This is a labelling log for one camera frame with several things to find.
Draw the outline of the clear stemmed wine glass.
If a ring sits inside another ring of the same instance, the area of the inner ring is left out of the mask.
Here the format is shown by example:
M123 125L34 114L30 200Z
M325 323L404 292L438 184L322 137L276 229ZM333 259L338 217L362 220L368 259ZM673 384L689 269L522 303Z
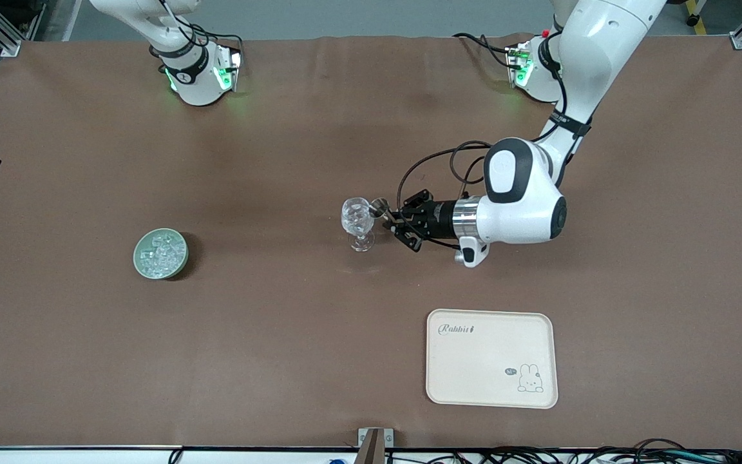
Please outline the clear stemmed wine glass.
M374 217L370 203L362 197L348 198L341 208L341 224L352 236L350 246L356 252L366 252L374 246Z

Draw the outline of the clear ice cube pile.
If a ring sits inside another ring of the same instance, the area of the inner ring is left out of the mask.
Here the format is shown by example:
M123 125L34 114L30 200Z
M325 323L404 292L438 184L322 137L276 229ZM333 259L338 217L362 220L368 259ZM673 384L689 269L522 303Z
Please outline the clear ice cube pile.
M157 233L138 250L136 257L147 275L166 275L182 265L186 253L186 242L182 238L171 233Z

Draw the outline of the cream rabbit print tray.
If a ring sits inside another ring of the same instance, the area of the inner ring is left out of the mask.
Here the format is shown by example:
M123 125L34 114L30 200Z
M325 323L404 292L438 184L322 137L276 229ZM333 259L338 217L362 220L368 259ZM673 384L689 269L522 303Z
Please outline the cream rabbit print tray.
M425 393L442 405L550 409L558 402L544 314L435 309L425 323Z

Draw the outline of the brown table cover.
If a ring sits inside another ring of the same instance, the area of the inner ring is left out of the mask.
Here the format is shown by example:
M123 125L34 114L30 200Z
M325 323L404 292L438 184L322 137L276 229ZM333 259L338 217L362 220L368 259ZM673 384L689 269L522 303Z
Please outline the brown table cover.
M742 448L742 51L645 39L562 188L556 240L476 268L339 212L425 155L535 136L549 108L459 39L254 41L238 92L184 104L141 42L0 62L0 445ZM185 237L151 280L142 236ZM558 402L425 393L435 309L544 314Z

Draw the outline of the green round bowl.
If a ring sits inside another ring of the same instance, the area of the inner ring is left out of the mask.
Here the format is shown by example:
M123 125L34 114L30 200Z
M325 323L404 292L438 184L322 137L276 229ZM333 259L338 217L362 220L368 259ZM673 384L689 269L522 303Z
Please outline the green round bowl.
M188 260L185 237L169 228L151 230L133 250L133 267L141 276L155 281L178 275Z

